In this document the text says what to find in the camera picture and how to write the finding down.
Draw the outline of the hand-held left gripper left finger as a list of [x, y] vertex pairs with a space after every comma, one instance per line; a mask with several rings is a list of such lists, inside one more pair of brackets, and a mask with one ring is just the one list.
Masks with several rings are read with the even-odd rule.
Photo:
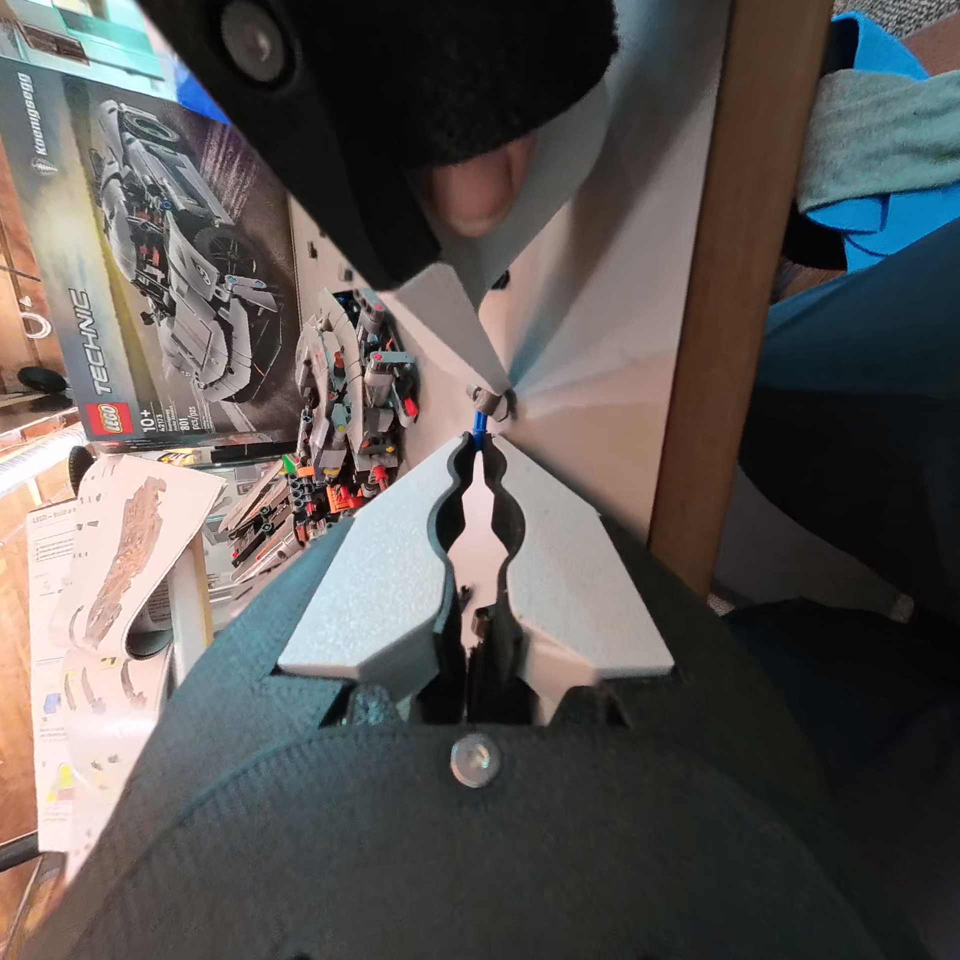
[[466, 678], [450, 548], [465, 531], [474, 438], [450, 439], [359, 510], [278, 667], [419, 694]]

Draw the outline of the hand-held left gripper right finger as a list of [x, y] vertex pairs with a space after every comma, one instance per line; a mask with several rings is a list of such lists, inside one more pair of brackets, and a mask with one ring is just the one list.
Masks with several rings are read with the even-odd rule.
[[597, 510], [488, 436], [491, 529], [507, 557], [482, 640], [482, 720], [548, 724], [570, 690], [674, 669]]

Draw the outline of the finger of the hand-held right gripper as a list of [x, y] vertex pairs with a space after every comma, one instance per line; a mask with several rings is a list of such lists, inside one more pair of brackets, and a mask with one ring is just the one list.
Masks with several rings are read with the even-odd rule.
[[445, 265], [440, 301], [478, 309], [486, 293], [569, 201], [594, 167], [611, 115], [606, 80], [536, 133], [534, 156], [506, 219], [490, 233], [468, 238], [440, 227]]
[[450, 264], [438, 262], [389, 292], [398, 318], [412, 322], [414, 336], [438, 361], [465, 381], [495, 395], [512, 386], [478, 312]]

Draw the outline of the small grey lego connector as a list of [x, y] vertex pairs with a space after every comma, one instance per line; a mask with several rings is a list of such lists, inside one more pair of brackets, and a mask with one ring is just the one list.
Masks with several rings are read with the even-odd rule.
[[471, 383], [466, 387], [466, 395], [476, 413], [497, 424], [516, 417], [517, 399], [512, 389], [495, 393], [479, 384]]

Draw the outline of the grey lego car model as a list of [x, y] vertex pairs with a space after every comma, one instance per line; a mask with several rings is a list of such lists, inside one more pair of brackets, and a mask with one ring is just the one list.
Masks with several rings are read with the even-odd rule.
[[402, 432], [420, 414], [414, 356], [368, 288], [323, 289], [298, 336], [292, 453], [223, 519], [231, 582], [278, 571], [397, 479]]

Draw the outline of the lego set cardboard box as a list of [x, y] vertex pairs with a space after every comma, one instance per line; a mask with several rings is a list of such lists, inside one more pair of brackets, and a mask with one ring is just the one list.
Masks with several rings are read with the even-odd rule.
[[292, 441], [290, 202], [226, 124], [2, 57], [2, 389], [34, 358], [86, 436]]

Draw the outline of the lego instruction booklet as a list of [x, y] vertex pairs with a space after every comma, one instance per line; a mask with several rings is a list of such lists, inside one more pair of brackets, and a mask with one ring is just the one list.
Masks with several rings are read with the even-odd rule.
[[210, 471], [93, 462], [73, 499], [28, 515], [30, 711], [38, 846], [74, 877], [166, 700], [172, 649], [134, 654], [135, 620], [220, 498]]

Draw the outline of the person's right hand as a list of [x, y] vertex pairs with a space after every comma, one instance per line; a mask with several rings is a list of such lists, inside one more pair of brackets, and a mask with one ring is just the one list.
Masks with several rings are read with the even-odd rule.
[[509, 216], [537, 149], [530, 133], [462, 162], [422, 169], [415, 182], [426, 210], [456, 234], [489, 234]]

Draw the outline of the person's leg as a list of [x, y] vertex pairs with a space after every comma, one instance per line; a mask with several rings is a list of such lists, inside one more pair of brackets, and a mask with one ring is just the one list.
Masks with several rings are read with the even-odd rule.
[[769, 308], [739, 448], [792, 521], [959, 614], [959, 222]]

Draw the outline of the blue cloth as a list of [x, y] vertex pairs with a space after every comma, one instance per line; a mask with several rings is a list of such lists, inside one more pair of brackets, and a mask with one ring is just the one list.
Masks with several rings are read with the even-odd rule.
[[[900, 40], [864, 11], [831, 21], [824, 74], [840, 69], [890, 74], [911, 82], [958, 69], [958, 14]], [[816, 250], [810, 266], [855, 272], [880, 263], [958, 219], [958, 182], [935, 188], [844, 199], [800, 215]]]

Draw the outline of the grey-green cloth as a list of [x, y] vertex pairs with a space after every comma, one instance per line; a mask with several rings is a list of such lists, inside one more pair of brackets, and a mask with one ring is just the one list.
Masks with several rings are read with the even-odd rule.
[[842, 69], [818, 82], [796, 184], [800, 213], [959, 181], [959, 72]]

